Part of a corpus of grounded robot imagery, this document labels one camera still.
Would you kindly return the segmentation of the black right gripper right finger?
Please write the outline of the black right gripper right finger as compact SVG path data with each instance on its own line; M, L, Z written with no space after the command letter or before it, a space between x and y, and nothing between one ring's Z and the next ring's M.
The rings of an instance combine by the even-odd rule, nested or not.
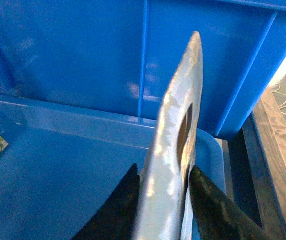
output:
M189 175L193 214L202 240L269 240L197 166Z

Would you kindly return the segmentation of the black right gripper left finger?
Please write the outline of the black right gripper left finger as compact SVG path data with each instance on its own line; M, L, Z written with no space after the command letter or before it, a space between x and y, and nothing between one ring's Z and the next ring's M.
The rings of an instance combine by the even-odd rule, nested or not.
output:
M140 177L137 171L137 165L133 164L100 209L72 239L131 239L139 197Z

